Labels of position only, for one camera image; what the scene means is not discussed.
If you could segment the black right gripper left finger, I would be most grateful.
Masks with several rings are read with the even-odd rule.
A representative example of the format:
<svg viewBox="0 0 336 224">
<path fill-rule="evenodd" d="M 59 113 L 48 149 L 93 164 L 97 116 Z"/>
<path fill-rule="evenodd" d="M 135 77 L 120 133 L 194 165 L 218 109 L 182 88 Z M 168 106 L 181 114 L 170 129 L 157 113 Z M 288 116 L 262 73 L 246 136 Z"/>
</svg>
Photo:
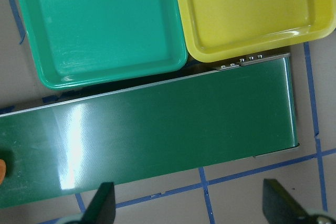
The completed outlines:
<svg viewBox="0 0 336 224">
<path fill-rule="evenodd" d="M 80 223 L 114 223 L 116 199 L 113 182 L 100 185 L 91 203 L 80 219 Z"/>
</svg>

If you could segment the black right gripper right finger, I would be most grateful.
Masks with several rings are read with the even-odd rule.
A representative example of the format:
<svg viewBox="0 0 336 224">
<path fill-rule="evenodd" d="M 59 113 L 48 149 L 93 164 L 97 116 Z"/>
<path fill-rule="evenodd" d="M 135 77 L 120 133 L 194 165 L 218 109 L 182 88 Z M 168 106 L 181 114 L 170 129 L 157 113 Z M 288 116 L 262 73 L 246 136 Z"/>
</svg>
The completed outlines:
<svg viewBox="0 0 336 224">
<path fill-rule="evenodd" d="M 307 223 L 309 214 L 276 179 L 264 179 L 263 214 L 268 223 Z"/>
</svg>

